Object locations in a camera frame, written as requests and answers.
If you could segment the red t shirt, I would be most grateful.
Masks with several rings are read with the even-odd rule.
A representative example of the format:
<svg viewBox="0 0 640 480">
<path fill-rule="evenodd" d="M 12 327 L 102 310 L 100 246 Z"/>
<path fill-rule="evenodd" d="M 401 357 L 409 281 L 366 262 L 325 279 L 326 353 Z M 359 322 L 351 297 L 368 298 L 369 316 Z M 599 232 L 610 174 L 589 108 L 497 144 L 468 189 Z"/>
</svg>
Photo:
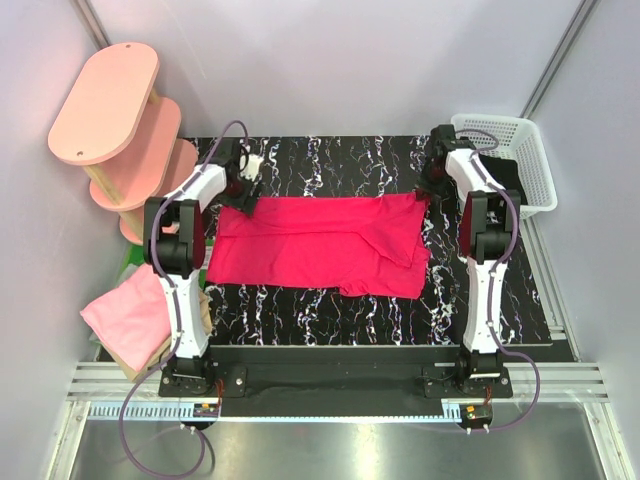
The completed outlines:
<svg viewBox="0 0 640 480">
<path fill-rule="evenodd" d="M 266 197 L 252 215 L 225 207 L 206 279 L 416 299 L 430 259 L 422 238 L 428 207 L 413 193 Z"/>
</svg>

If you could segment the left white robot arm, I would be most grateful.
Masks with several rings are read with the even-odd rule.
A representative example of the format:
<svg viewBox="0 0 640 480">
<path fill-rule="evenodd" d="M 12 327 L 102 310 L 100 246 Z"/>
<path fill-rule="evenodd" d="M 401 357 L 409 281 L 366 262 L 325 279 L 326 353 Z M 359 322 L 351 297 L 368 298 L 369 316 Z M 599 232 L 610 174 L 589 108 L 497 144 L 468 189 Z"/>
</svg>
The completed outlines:
<svg viewBox="0 0 640 480">
<path fill-rule="evenodd" d="M 200 306 L 200 269 L 206 256 L 203 213 L 220 203 L 252 215 L 261 194 L 260 168 L 261 162 L 250 158 L 246 140 L 219 138 L 184 182 L 144 204 L 144 260 L 159 277 L 171 329 L 159 386 L 162 397 L 207 396 L 223 388 Z"/>
</svg>

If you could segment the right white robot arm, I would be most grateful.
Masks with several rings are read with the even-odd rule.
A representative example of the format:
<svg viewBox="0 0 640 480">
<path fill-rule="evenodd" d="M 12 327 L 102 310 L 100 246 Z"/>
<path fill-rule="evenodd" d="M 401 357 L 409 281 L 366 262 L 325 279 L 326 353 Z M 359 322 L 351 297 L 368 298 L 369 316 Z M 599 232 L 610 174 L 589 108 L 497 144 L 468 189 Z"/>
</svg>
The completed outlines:
<svg viewBox="0 0 640 480">
<path fill-rule="evenodd" d="M 483 149 L 468 137 L 479 132 L 457 132 L 451 124 L 431 130 L 416 198 L 432 200 L 443 195 L 447 183 L 455 185 L 462 206 L 458 244 L 469 275 L 467 322 L 459 353 L 451 372 L 431 383 L 440 396 L 458 392 L 487 401 L 513 395 L 498 333 L 504 277 L 518 240 L 521 196 L 506 189 L 482 164 Z"/>
</svg>

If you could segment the black clothes in basket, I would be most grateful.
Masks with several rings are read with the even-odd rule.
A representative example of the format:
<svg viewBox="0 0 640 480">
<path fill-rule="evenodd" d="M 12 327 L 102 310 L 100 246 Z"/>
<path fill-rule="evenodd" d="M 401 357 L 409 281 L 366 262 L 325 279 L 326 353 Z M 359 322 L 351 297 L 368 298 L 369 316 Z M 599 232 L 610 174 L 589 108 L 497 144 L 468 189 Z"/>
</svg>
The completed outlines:
<svg viewBox="0 0 640 480">
<path fill-rule="evenodd" d="M 517 190 L 520 194 L 521 205 L 527 205 L 527 197 L 519 176 L 518 164 L 512 159 L 503 159 L 484 154 L 479 155 L 481 164 L 489 174 L 501 184 L 505 190 Z"/>
</svg>

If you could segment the white plastic basket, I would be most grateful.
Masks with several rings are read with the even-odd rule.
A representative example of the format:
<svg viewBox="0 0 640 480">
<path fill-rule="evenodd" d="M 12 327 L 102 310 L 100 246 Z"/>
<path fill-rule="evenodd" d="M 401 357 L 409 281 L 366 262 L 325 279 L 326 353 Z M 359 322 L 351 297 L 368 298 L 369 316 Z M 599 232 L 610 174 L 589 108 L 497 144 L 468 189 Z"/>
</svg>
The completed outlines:
<svg viewBox="0 0 640 480">
<path fill-rule="evenodd" d="M 556 190 L 537 125 L 527 119 L 477 113 L 451 117 L 457 132 L 482 148 L 481 154 L 517 164 L 522 206 L 520 218 L 557 207 Z"/>
</svg>

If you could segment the black marble pattern mat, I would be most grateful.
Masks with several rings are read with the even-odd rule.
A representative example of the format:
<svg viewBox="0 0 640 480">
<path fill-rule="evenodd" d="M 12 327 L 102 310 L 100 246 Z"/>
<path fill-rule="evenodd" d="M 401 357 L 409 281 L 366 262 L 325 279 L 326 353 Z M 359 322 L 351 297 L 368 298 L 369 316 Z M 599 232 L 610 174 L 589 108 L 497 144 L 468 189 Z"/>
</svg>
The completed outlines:
<svg viewBox="0 0 640 480">
<path fill-rule="evenodd" d="M 267 196 L 376 197 L 413 190 L 424 136 L 254 137 Z M 429 207 L 422 237 L 431 256 L 419 298 L 345 297 L 335 289 L 204 284 L 218 345 L 451 345 L 461 341 L 469 298 L 458 245 L 457 198 Z"/>
</svg>

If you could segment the green folder with label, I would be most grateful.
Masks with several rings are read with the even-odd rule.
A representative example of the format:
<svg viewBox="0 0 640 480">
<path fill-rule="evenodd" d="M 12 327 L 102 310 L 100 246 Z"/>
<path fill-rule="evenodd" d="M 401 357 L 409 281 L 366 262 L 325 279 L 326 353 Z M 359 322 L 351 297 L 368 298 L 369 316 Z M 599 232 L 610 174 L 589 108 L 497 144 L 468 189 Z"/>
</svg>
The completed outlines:
<svg viewBox="0 0 640 480">
<path fill-rule="evenodd" d="M 204 263 L 200 268 L 199 285 L 202 290 L 205 289 L 206 273 L 211 261 L 213 252 L 213 240 L 208 239 L 205 243 L 205 258 Z M 122 282 L 128 279 L 142 264 L 144 263 L 143 249 L 139 245 L 131 245 L 127 251 L 124 262 L 120 268 L 120 273 L 115 282 L 116 286 L 119 286 Z"/>
</svg>

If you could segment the pink three-tier shelf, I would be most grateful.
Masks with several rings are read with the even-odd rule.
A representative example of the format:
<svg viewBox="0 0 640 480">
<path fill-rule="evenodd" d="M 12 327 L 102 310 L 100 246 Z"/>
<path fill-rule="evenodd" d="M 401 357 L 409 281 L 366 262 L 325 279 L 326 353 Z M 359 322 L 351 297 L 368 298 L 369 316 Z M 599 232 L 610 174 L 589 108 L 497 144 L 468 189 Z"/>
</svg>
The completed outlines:
<svg viewBox="0 0 640 480">
<path fill-rule="evenodd" d="M 180 138 L 182 114 L 155 91 L 160 62 L 143 43 L 124 42 L 82 67 L 49 133 L 48 147 L 90 178 L 89 193 L 119 216 L 122 235 L 141 244 L 144 204 L 165 196 L 193 171 L 195 146 Z"/>
</svg>

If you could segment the folded pink t shirt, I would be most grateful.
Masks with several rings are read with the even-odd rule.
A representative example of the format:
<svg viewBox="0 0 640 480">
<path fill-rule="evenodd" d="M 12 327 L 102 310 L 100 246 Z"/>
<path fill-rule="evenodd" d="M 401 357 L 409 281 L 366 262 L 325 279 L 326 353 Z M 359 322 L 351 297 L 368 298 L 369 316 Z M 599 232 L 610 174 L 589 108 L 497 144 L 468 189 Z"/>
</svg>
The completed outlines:
<svg viewBox="0 0 640 480">
<path fill-rule="evenodd" d="M 148 264 L 89 303 L 80 315 L 130 381 L 157 364 L 171 345 L 164 290 Z"/>
</svg>

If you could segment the folded beige t shirt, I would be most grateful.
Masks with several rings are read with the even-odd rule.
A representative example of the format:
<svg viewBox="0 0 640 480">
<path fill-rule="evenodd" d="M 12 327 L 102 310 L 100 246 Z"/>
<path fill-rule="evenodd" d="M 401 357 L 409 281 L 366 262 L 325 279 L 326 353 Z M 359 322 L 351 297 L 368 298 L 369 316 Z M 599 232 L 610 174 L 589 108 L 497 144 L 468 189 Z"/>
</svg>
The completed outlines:
<svg viewBox="0 0 640 480">
<path fill-rule="evenodd" d="M 211 320 L 211 314 L 209 312 L 208 297 L 203 291 L 199 292 L 199 306 L 201 315 L 201 324 L 204 328 L 204 333 L 210 335 L 213 331 L 213 325 Z M 116 363 L 121 367 L 125 374 L 125 377 L 130 382 L 136 382 L 140 380 L 144 373 L 148 372 L 152 367 L 159 364 L 164 360 L 170 351 L 171 339 L 167 338 L 150 356 L 141 370 L 135 371 L 132 367 L 126 364 L 124 361 L 117 360 Z"/>
</svg>

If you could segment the aluminium rail frame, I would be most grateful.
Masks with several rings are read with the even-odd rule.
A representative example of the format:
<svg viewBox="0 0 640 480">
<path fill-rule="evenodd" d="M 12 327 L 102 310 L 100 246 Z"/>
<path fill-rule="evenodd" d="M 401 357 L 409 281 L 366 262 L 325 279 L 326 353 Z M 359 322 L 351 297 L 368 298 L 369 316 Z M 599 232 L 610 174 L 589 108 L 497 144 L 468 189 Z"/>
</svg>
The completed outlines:
<svg viewBox="0 0 640 480">
<path fill-rule="evenodd" d="M 605 477 L 638 478 L 614 418 L 602 372 L 596 363 L 583 361 L 579 353 L 539 227 L 535 220 L 528 219 L 523 222 L 521 229 L 526 253 L 541 289 L 544 312 L 551 318 L 549 330 L 553 344 L 557 346 L 565 341 L 572 356 L 570 361 L 537 363 L 541 377 L 538 402 L 574 402 L 582 405 Z M 91 408 L 100 402 L 121 403 L 132 386 L 119 365 L 113 361 L 100 362 L 94 359 L 77 364 L 62 419 L 54 434 L 53 453 L 43 475 L 45 479 L 72 477 Z"/>
</svg>

